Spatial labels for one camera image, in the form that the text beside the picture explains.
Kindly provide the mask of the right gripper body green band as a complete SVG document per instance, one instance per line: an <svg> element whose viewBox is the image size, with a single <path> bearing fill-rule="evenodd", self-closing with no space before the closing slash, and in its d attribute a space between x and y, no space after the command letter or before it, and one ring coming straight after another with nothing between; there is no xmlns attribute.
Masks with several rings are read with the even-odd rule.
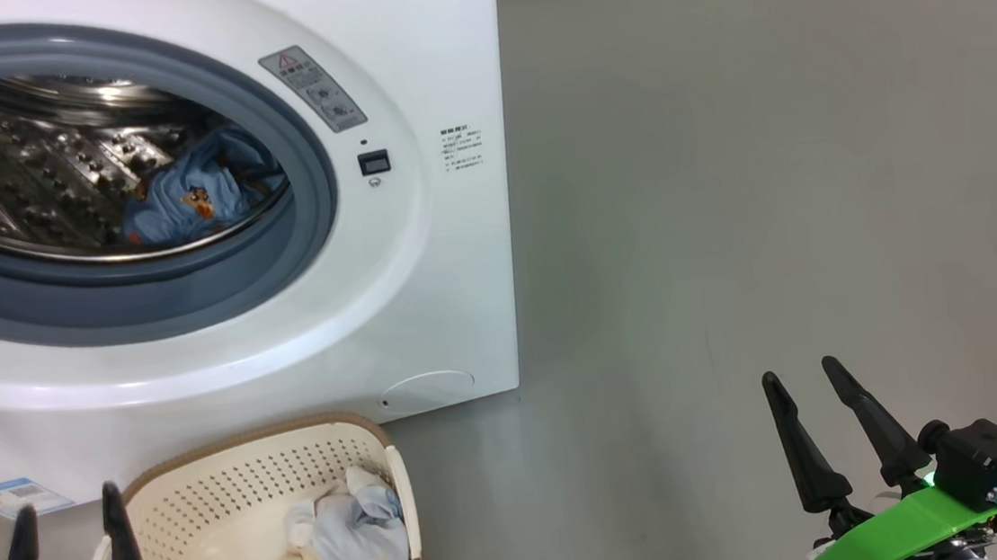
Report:
<svg viewBox="0 0 997 560"><path fill-rule="evenodd" d="M832 543L811 560L911 560L997 519L997 507L969 509L937 487L906 495L879 514L841 504L829 515Z"/></svg>

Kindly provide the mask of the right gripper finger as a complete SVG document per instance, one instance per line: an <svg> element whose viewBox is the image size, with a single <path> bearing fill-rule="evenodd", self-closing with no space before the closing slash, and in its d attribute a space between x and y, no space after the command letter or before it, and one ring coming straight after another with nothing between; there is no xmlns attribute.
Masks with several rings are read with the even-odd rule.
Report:
<svg viewBox="0 0 997 560"><path fill-rule="evenodd" d="M926 482L917 471L931 463L927 454L879 400L871 395L834 356L821 367L843 405L852 410L879 459L880 477L899 490L921 489Z"/></svg>
<svg viewBox="0 0 997 560"><path fill-rule="evenodd" d="M776 432L804 512L818 514L848 506L850 481L832 469L799 420L797 405L775 372L762 376Z"/></svg>

